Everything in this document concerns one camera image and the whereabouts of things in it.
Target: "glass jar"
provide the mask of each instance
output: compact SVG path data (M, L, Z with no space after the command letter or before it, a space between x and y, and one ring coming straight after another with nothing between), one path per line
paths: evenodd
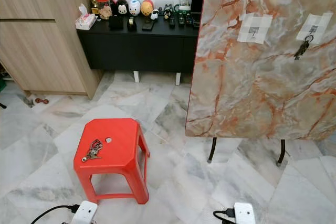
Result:
M112 16L110 0L97 0L99 16L102 19L109 19Z

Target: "keychain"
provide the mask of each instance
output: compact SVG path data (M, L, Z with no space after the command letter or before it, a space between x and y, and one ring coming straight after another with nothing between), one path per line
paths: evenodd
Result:
M295 60L299 60L300 56L306 52L308 49L310 43L313 41L314 36L313 35L308 35L306 38L304 38L304 42L301 44L299 50L294 54Z

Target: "marble floor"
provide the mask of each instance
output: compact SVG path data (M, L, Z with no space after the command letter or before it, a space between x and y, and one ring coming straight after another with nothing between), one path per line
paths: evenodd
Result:
M150 200L107 199L97 224L201 224L221 221L214 210L237 201L253 205L256 223L336 223L336 135L323 142L286 144L283 165L278 140L219 138L206 162L210 138L186 137L190 77L132 72L105 73L92 100L78 95L40 95L50 103L29 104L12 82L0 93L0 223L29 224L48 208L86 199L72 169L84 125L95 118L132 117L151 151ZM94 176L101 193L127 192L124 178ZM58 209L38 223L70 223Z

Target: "red plastic stool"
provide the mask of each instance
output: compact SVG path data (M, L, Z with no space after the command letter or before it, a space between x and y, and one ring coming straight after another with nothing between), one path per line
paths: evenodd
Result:
M94 140L100 140L103 148L97 156L101 158L88 159L86 156ZM144 177L138 163L138 146L145 153ZM150 152L137 121L127 119L94 119L87 123L73 159L73 168L82 187L91 202L98 203L99 199L132 198L139 204L145 204L149 195L146 186L147 157ZM118 173L125 176L132 194L96 195L91 183L92 174Z

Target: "black cabinet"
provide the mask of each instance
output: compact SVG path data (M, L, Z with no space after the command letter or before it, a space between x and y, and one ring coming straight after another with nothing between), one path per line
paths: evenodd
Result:
M170 28L159 17L152 31L142 31L145 17L135 18L137 31L110 30L108 21L96 22L90 30L77 30L91 69L139 70L192 73L198 29Z

